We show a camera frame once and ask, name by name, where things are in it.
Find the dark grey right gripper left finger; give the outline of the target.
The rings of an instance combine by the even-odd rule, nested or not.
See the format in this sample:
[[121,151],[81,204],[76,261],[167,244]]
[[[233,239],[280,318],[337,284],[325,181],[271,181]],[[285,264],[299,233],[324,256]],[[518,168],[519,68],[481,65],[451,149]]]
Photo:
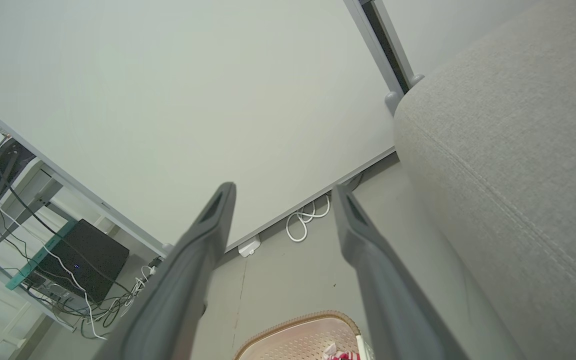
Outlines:
[[226,253],[237,190],[217,187],[130,311],[100,347],[96,360],[189,360],[215,266]]

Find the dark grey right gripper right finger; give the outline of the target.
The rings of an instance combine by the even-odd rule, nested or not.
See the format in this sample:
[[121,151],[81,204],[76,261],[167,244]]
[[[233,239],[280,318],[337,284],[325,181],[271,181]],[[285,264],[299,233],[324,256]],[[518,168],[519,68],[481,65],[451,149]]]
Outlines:
[[343,258],[354,268],[377,360],[466,360],[467,353],[350,187],[331,191]]

